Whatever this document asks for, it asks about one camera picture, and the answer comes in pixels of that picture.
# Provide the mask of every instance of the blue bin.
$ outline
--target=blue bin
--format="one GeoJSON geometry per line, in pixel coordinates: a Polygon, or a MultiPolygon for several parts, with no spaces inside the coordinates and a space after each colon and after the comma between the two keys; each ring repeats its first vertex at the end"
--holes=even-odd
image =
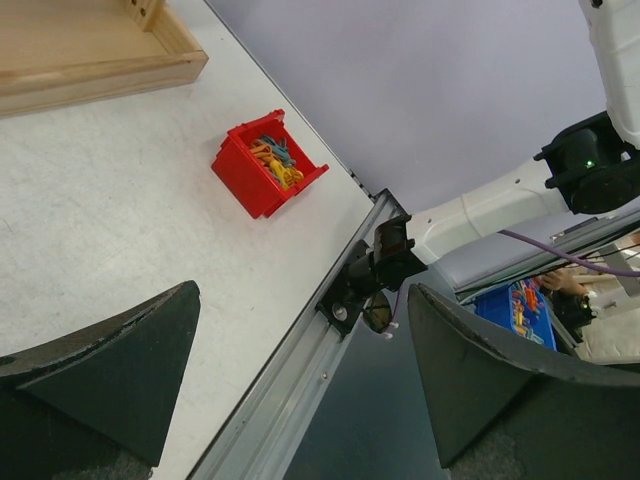
{"type": "Polygon", "coordinates": [[[479,296],[476,299],[476,314],[521,337],[556,350],[547,303],[531,280],[520,280],[509,287],[479,296]]]}

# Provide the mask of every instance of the red plastic bin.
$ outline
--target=red plastic bin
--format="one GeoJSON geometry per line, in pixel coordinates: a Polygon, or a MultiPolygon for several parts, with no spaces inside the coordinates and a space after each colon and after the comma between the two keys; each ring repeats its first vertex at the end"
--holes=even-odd
{"type": "Polygon", "coordinates": [[[316,167],[291,138],[284,128],[284,110],[275,110],[229,130],[211,168],[253,218],[270,217],[287,200],[329,170],[328,165],[316,167]],[[263,135],[269,135],[277,142],[286,138],[289,154],[304,175],[301,182],[284,190],[251,153],[249,144],[263,135]]]}

